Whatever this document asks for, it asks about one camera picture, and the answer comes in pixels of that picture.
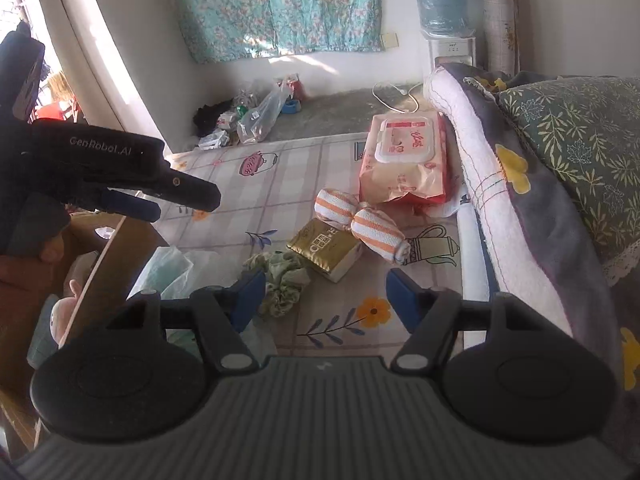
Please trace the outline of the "green floral scrunchie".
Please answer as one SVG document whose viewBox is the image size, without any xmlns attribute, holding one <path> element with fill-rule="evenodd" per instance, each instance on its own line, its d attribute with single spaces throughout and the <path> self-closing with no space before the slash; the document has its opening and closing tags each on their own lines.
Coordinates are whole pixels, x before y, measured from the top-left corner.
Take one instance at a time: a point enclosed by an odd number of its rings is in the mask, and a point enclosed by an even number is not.
<svg viewBox="0 0 640 480">
<path fill-rule="evenodd" d="M 304 259 L 296 252 L 260 252 L 243 263 L 245 271 L 265 273 L 265 298 L 258 312 L 266 318 L 282 318 L 299 303 L 303 291 L 310 284 Z"/>
</svg>

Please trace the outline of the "white blanket coloured stitching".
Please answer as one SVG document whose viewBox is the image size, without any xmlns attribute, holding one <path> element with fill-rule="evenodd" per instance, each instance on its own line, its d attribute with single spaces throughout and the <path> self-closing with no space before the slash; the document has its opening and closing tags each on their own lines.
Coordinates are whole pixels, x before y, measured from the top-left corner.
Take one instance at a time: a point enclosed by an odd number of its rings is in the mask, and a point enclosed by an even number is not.
<svg viewBox="0 0 640 480">
<path fill-rule="evenodd" d="M 465 93 L 469 87 L 441 67 L 432 73 L 427 89 L 436 110 L 454 127 L 464 180 L 480 217 L 499 289 L 518 296 L 569 335 L 572 329 L 560 297 L 526 243 L 512 204 L 508 172 L 486 139 L 480 115 Z"/>
</svg>

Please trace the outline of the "green white plastic bag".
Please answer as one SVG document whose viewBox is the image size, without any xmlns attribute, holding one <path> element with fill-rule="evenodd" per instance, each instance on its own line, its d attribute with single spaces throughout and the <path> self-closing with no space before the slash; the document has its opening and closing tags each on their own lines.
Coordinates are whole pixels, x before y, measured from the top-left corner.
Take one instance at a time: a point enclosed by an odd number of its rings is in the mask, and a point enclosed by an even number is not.
<svg viewBox="0 0 640 480">
<path fill-rule="evenodd" d="M 153 289 L 163 300 L 184 299 L 205 286 L 231 286 L 240 274 L 241 265 L 218 252 L 157 247 L 132 285 L 128 298 L 142 290 Z M 250 321 L 240 336 L 259 363 L 278 353 L 270 331 L 262 321 Z M 194 333 L 190 330 L 166 330 L 166 338 L 171 344 L 202 360 Z"/>
</svg>

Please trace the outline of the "red white wet wipes pack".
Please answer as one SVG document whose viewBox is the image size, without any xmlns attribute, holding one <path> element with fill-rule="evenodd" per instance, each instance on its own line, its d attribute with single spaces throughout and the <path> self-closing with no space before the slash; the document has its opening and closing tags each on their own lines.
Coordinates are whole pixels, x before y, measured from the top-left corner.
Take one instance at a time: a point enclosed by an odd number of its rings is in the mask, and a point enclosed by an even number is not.
<svg viewBox="0 0 640 480">
<path fill-rule="evenodd" d="M 360 200 L 372 205 L 441 205 L 448 194 L 442 116 L 434 110 L 374 116 L 359 171 Z"/>
</svg>

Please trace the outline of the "teal floral wall cloth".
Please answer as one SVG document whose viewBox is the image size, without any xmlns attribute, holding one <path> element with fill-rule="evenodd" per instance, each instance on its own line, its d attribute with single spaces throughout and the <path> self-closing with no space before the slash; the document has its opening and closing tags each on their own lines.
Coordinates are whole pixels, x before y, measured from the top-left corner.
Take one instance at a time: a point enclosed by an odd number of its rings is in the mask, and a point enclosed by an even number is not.
<svg viewBox="0 0 640 480">
<path fill-rule="evenodd" d="M 174 0 L 200 64 L 382 49 L 382 0 Z"/>
</svg>

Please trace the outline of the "brown cardboard box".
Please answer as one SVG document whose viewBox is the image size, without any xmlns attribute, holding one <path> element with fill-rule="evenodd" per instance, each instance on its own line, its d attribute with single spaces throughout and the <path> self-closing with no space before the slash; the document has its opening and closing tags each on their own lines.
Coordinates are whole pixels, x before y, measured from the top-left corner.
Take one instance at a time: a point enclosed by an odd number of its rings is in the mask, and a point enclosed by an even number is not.
<svg viewBox="0 0 640 480">
<path fill-rule="evenodd" d="M 152 224 L 119 214 L 73 214 L 63 232 L 64 257 L 53 284 L 40 295 L 63 305 L 58 347 L 123 304 L 155 249 L 166 244 Z M 27 361 L 37 322 L 50 335 L 51 309 L 44 304 L 1 331 L 1 427 L 21 441 L 18 452 L 38 442 L 38 416 L 29 397 L 34 369 Z"/>
</svg>

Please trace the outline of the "gold tissue pack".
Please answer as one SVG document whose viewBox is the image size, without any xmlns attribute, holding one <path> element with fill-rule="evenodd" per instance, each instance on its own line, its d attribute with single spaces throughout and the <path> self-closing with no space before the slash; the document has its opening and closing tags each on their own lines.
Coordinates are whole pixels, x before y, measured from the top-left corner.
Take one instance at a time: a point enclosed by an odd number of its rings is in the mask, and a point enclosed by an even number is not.
<svg viewBox="0 0 640 480">
<path fill-rule="evenodd" d="M 332 283 L 341 281 L 362 254 L 356 237 L 318 219 L 303 226 L 288 242 L 288 249 Z"/>
</svg>

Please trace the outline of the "clear plastic bag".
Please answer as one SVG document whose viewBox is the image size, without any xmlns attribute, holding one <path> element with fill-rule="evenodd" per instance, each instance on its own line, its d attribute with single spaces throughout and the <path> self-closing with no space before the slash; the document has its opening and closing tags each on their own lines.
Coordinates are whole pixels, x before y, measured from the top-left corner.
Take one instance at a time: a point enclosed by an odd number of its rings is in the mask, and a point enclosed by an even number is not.
<svg viewBox="0 0 640 480">
<path fill-rule="evenodd" d="M 279 81 L 256 107 L 248 110 L 236 126 L 242 144 L 255 144 L 265 140 L 270 133 L 286 101 L 292 96 L 292 88 Z"/>
</svg>

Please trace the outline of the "orange striped rolled towel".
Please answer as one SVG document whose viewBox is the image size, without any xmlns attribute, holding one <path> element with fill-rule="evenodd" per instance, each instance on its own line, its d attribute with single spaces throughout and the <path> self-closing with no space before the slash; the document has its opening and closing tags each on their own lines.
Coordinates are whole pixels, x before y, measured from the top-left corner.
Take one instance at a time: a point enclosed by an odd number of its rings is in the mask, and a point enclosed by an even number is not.
<svg viewBox="0 0 640 480">
<path fill-rule="evenodd" d="M 322 188 L 314 200 L 314 213 L 332 228 L 349 232 L 388 262 L 405 264 L 409 259 L 411 246 L 395 221 L 368 203 L 360 203 L 355 195 Z"/>
</svg>

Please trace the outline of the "pink plush toy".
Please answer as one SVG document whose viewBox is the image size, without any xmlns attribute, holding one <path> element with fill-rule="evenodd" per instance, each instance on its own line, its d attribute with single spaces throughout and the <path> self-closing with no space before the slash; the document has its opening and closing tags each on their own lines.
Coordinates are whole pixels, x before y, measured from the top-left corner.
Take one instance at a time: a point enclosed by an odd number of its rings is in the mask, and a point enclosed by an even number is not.
<svg viewBox="0 0 640 480">
<path fill-rule="evenodd" d="M 58 346 L 66 333 L 70 318 L 82 293 L 82 285 L 76 280 L 70 280 L 68 287 L 70 288 L 70 294 L 54 304 L 50 315 L 51 337 Z"/>
</svg>

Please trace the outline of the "water dispenser with bottle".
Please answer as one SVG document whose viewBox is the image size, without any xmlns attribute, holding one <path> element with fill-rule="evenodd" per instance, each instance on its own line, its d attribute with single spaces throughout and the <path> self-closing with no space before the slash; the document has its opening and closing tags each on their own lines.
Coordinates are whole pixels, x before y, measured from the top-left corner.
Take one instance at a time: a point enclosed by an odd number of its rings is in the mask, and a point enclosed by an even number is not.
<svg viewBox="0 0 640 480">
<path fill-rule="evenodd" d="M 471 26 L 468 0 L 416 0 L 426 71 L 446 63 L 474 66 L 476 33 Z"/>
</svg>

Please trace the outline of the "grey leaf pattern quilt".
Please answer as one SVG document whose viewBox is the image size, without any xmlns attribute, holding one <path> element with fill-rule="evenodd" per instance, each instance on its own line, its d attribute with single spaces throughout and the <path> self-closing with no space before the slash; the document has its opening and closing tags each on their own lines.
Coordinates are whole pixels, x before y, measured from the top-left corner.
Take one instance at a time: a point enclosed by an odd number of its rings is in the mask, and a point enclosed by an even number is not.
<svg viewBox="0 0 640 480">
<path fill-rule="evenodd" d="M 570 336 L 639 392 L 639 81 L 450 64 L 512 182 Z"/>
</svg>

